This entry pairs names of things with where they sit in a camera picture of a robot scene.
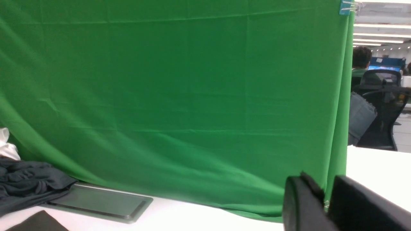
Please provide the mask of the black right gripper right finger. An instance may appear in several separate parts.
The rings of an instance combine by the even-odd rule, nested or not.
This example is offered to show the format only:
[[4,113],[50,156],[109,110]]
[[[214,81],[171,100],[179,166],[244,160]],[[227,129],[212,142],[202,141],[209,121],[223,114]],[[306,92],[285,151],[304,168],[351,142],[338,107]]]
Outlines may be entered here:
[[328,216],[340,231],[409,231],[411,214],[346,176],[336,176]]

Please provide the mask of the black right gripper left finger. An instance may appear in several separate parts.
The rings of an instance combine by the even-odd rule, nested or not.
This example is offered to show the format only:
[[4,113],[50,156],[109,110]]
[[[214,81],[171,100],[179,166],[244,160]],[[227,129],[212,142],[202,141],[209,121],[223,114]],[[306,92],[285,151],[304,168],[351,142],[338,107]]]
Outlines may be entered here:
[[286,179],[282,206],[285,231],[337,231],[325,211],[325,193],[305,172]]

